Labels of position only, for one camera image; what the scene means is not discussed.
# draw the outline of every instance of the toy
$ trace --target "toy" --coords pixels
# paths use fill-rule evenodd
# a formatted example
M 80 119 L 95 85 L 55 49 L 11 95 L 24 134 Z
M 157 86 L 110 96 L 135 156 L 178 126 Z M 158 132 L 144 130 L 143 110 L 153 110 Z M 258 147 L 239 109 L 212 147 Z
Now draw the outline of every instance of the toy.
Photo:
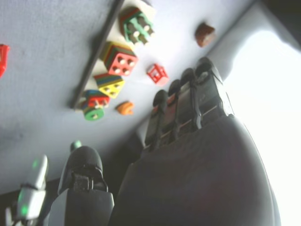
M 108 73 L 94 76 L 94 78 L 99 91 L 113 99 L 118 96 L 125 84 L 125 81 L 120 76 L 109 75 Z
M 4 74 L 7 67 L 9 49 L 9 46 L 0 45 L 0 78 Z
M 109 106 L 110 98 L 98 90 L 87 90 L 85 97 L 89 107 L 104 108 Z
M 146 15 L 136 7 L 126 9 L 119 18 L 120 29 L 127 42 L 134 45 L 148 43 L 147 37 L 155 33 Z
M 202 23 L 195 33 L 195 37 L 197 43 L 200 47 L 205 47 L 206 45 L 210 44 L 212 40 L 215 38 L 215 29 Z
M 164 86 L 169 80 L 164 68 L 158 64 L 154 64 L 147 74 L 158 86 Z
M 81 109 L 83 110 L 85 119 L 88 121 L 96 121 L 104 116 L 102 108 L 89 107 L 87 101 L 82 104 Z
M 117 111 L 121 114 L 121 115 L 130 115 L 130 114 L 134 114 L 134 112 L 132 111 L 132 109 L 134 108 L 134 103 L 132 102 L 125 102 L 121 105 L 119 105 L 117 107 Z
M 102 60 L 108 74 L 128 76 L 136 65 L 138 58 L 130 47 L 109 42 L 102 55 Z

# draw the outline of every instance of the brown toy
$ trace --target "brown toy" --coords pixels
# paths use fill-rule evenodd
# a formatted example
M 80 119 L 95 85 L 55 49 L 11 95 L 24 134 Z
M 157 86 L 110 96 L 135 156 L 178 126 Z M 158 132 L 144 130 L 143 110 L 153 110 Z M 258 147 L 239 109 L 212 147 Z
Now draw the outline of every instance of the brown toy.
M 195 33 L 198 45 L 200 47 L 205 47 L 205 46 L 209 45 L 215 38 L 214 31 L 215 31 L 215 29 L 213 27 L 210 27 L 210 26 L 206 25 L 205 23 L 202 23 L 198 27 L 198 29 Z
M 134 114 L 134 112 L 132 111 L 134 106 L 135 105 L 132 102 L 125 102 L 117 107 L 117 111 L 121 115 L 132 115 L 132 114 Z

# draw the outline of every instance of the green indicator light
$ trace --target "green indicator light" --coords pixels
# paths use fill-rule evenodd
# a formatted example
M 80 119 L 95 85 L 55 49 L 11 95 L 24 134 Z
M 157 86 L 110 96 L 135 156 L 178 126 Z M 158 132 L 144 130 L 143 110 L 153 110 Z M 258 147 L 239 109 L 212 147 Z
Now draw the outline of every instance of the green indicator light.
M 32 168 L 35 169 L 38 166 L 38 160 L 35 160 L 32 164 Z
M 28 213 L 28 206 L 23 205 L 21 208 L 21 215 L 25 216 Z
M 18 202 L 20 202 L 23 199 L 23 192 L 20 191 L 19 197 L 18 197 Z

